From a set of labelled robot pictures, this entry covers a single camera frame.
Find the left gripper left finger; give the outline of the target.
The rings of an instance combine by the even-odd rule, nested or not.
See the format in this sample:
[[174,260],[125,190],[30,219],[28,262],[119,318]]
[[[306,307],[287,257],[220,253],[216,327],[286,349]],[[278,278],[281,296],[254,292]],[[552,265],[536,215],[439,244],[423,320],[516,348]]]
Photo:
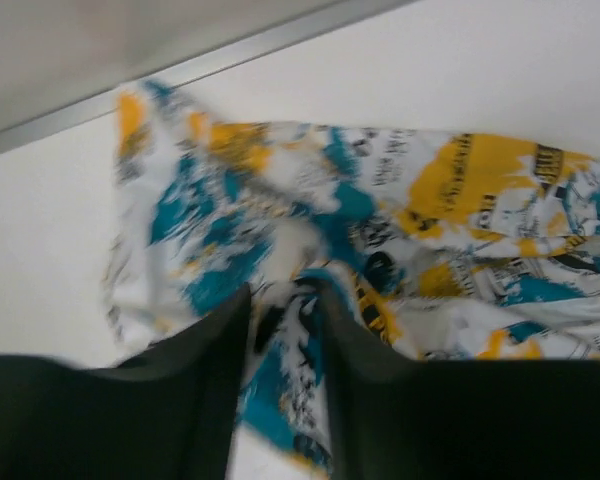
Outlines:
[[0,355],[0,479],[222,479],[251,314],[240,287],[113,368]]

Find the white yellow teal printed shorts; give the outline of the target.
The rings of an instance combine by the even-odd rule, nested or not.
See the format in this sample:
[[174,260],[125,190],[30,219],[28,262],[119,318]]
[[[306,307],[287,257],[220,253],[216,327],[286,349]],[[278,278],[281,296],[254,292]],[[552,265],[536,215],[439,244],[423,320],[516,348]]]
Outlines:
[[104,289],[139,352],[248,286],[238,418],[332,470],[313,279],[412,360],[600,357],[600,157],[484,133],[232,123],[158,80],[116,99]]

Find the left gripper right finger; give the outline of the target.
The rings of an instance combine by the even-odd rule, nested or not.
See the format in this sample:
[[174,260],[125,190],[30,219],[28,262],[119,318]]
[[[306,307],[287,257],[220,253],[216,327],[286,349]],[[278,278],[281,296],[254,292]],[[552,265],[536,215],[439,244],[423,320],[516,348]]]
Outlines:
[[600,357],[412,360],[310,286],[333,478],[600,479]]

